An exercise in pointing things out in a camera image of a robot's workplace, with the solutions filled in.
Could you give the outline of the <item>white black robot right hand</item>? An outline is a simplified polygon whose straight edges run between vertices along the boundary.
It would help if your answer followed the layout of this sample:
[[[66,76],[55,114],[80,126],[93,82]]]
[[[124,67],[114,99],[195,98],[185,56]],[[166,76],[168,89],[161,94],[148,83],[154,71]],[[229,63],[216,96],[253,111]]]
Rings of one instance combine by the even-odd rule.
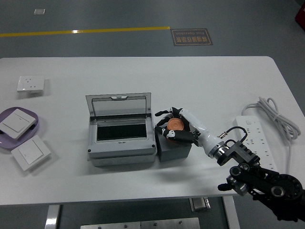
[[[219,159],[227,150],[224,141],[210,134],[208,128],[188,110],[170,107],[167,110],[157,112],[155,116],[163,114],[165,114],[165,117],[157,123],[155,131],[165,138],[172,141],[195,144],[198,147],[202,147],[210,158],[215,159]],[[181,120],[185,129],[168,130],[166,127],[162,127],[163,124],[169,124],[171,118]]]

